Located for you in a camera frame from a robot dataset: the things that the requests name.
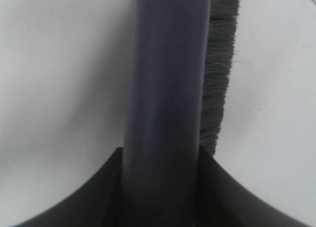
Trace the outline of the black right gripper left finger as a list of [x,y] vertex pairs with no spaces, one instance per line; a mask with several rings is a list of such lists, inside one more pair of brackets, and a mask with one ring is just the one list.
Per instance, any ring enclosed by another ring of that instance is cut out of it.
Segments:
[[18,227],[103,227],[119,184],[122,148],[80,188]]

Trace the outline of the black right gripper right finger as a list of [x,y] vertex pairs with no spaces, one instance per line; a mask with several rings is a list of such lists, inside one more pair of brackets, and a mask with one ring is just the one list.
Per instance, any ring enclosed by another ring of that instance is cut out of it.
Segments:
[[249,192],[201,147],[197,172],[197,226],[303,227],[305,224]]

